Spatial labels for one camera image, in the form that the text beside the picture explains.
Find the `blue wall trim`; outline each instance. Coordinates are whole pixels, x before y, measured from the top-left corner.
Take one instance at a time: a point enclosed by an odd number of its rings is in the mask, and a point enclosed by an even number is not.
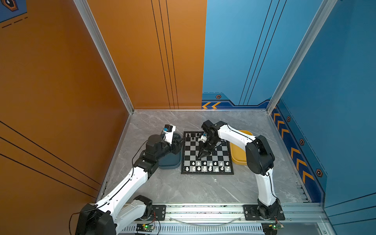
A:
[[[277,107],[271,113],[271,117],[281,135],[285,146],[292,157],[292,161],[298,170],[300,178],[303,180],[303,183],[307,189],[307,192],[312,200],[312,202],[319,202],[322,203],[324,200],[324,190],[320,185],[320,181],[316,175],[316,169],[313,169],[310,162],[308,162],[306,158],[306,153],[310,155],[309,151],[303,146],[307,146],[306,143],[304,145],[300,145],[300,139],[296,139],[295,136],[301,135],[300,132],[297,132],[290,127],[294,121],[291,120],[291,115],[288,113],[287,109],[284,105],[280,102],[277,104]],[[322,182],[326,182],[326,176],[320,178]]]

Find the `marble surface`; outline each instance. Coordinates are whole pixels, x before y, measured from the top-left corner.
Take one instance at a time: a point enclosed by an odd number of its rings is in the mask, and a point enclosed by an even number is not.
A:
[[[152,134],[160,133],[165,124],[176,126],[176,132],[200,131],[206,120],[213,123],[224,121],[230,126],[248,130],[253,135],[263,135],[276,157],[273,177],[276,196],[281,202],[303,202],[303,190],[296,170],[292,168],[290,156],[282,151],[279,133],[268,120],[266,111],[135,111],[130,119],[124,142],[111,176],[105,195],[108,194],[132,167],[131,159],[140,145]],[[131,197],[143,195],[155,203],[255,203],[258,188],[255,175],[244,165],[234,164],[234,175],[191,175],[181,174],[180,167],[157,171]]]

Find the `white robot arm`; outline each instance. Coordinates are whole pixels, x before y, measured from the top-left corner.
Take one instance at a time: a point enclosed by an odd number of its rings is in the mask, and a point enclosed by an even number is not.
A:
[[[259,212],[264,219],[276,216],[280,211],[279,199],[274,195],[273,161],[275,159],[266,138],[244,134],[222,121],[213,124],[207,120],[202,129],[205,133],[200,137],[199,158],[209,156],[221,139],[239,146],[246,152],[247,165],[256,176],[259,196]]]

